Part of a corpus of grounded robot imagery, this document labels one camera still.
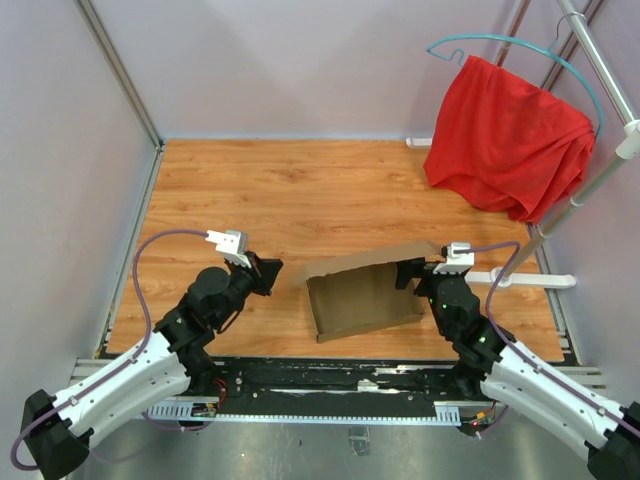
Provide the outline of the brown cardboard box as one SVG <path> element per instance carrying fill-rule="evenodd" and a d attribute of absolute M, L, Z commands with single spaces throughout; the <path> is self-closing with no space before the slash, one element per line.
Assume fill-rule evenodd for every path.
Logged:
<path fill-rule="evenodd" d="M 292 285 L 306 292 L 316 341 L 326 343 L 416 323 L 425 315 L 416 286 L 396 287 L 397 264 L 440 253 L 428 240 L 326 258 L 303 265 Z"/>

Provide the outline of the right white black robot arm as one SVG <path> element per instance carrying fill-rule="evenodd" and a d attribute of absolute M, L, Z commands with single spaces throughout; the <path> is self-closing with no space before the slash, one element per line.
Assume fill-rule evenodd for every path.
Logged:
<path fill-rule="evenodd" d="M 639 405 L 623 406 L 534 354 L 480 311 L 465 270 L 424 258 L 396 264 L 397 289 L 410 283 L 428 300 L 439 334 L 458 354 L 455 392 L 483 394 L 526 416 L 585 460 L 596 479 L 639 476 Z"/>

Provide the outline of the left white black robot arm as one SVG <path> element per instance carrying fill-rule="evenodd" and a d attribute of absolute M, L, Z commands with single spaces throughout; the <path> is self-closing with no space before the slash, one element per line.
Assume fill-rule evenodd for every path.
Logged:
<path fill-rule="evenodd" d="M 244 309 L 252 294 L 268 296 L 283 267 L 279 259 L 247 252 L 246 260 L 202 270 L 177 305 L 129 351 L 84 380 L 24 403 L 21 432 L 45 479 L 61 479 L 78 467 L 114 430 L 154 404 L 188 391 L 200 396 L 214 383 L 206 345 Z"/>

